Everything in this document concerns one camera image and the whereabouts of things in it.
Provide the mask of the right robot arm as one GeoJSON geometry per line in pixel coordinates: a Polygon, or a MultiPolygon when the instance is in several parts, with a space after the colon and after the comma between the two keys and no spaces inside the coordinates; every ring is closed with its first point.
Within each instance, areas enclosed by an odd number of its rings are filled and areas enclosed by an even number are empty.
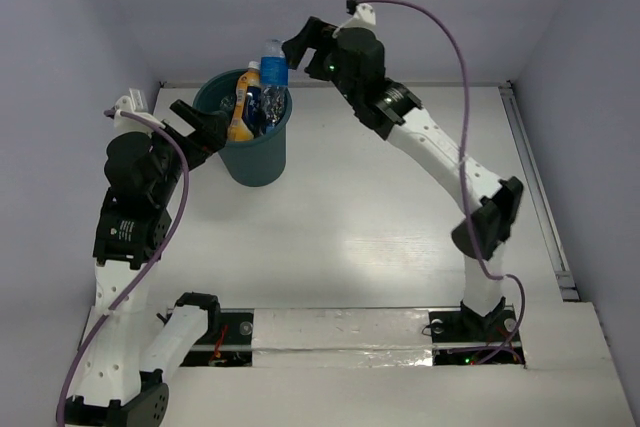
{"type": "Polygon", "coordinates": [[[522,182],[502,179],[473,159],[460,161],[458,144],[418,97],[387,77],[384,46],[365,23],[335,26],[311,17],[282,50],[292,70],[312,50],[309,77],[331,82],[363,125],[416,161],[454,199],[464,215],[451,232],[465,263],[460,326],[470,338],[486,337],[505,307],[498,281],[502,246],[520,207],[522,182]]]}

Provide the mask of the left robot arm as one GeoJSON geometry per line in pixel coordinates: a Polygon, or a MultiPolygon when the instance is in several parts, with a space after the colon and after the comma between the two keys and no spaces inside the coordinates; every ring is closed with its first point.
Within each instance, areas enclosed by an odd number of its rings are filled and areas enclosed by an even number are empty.
{"type": "Polygon", "coordinates": [[[105,111],[118,134],[106,148],[109,183],[93,254],[95,300],[61,388],[59,426],[159,426],[169,381],[197,341],[221,330],[216,296],[187,292],[154,339],[145,332],[152,270],[182,220],[190,173],[221,150],[229,116],[174,102],[171,111],[192,127],[182,135],[123,99],[105,111]]]}

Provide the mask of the orange drink bottle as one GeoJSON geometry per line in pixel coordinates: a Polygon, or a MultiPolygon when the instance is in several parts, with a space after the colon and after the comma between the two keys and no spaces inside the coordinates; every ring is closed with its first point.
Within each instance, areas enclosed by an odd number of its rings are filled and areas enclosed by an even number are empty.
{"type": "Polygon", "coordinates": [[[260,63],[250,61],[235,88],[236,101],[228,128],[227,138],[232,142],[249,141],[256,137],[256,114],[260,111],[260,63]]]}

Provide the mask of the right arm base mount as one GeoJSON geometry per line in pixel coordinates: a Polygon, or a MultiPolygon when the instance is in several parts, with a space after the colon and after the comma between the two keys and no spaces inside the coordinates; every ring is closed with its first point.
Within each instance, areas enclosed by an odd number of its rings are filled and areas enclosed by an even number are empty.
{"type": "Polygon", "coordinates": [[[488,327],[473,326],[460,309],[430,311],[421,334],[432,342],[435,366],[521,365],[525,354],[517,315],[507,307],[488,327]]]}

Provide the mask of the blue label water bottle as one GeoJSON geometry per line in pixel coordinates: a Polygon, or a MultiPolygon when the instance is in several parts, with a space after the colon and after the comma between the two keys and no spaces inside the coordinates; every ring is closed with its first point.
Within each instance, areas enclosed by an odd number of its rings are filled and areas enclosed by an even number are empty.
{"type": "Polygon", "coordinates": [[[269,39],[260,60],[260,105],[258,132],[261,135],[274,130],[286,112],[288,92],[288,64],[282,49],[283,43],[269,39]]]}

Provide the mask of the crushed bottle blue label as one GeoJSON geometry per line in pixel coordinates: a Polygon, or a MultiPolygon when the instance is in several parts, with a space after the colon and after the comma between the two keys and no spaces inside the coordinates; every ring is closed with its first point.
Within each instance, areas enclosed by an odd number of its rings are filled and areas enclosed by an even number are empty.
{"type": "Polygon", "coordinates": [[[219,102],[219,109],[225,112],[232,112],[236,105],[236,96],[234,94],[228,94],[224,96],[219,102]]]}

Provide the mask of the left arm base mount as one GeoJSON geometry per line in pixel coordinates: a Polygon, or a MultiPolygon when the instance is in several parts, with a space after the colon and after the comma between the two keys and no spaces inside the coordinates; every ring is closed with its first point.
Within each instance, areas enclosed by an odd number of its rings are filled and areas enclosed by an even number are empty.
{"type": "Polygon", "coordinates": [[[208,331],[189,350],[181,367],[250,367],[254,311],[223,309],[217,332],[208,331]]]}

